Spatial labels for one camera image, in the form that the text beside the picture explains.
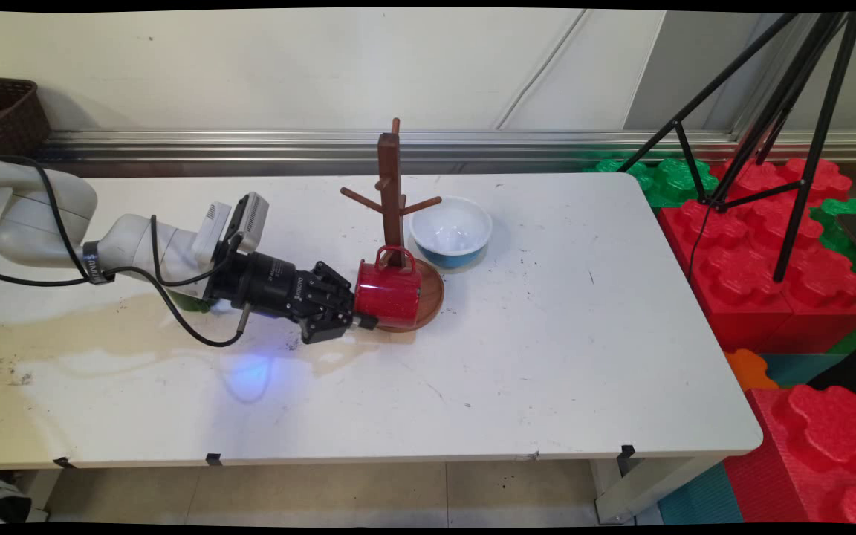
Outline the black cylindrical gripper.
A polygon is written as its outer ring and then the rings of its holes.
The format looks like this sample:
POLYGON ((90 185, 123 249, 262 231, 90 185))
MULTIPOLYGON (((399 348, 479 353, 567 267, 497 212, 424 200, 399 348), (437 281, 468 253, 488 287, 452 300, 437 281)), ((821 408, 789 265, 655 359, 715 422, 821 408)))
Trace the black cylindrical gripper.
POLYGON ((227 260, 223 270, 212 277, 212 297, 227 300, 232 308, 248 307, 266 317, 300 321, 300 339, 306 345, 339 339, 353 328, 373 331, 378 326, 377 316, 357 311, 350 281, 326 263, 315 264, 315 291, 328 300, 348 301, 318 304, 305 300, 311 273, 281 259, 262 253, 231 253, 227 260))

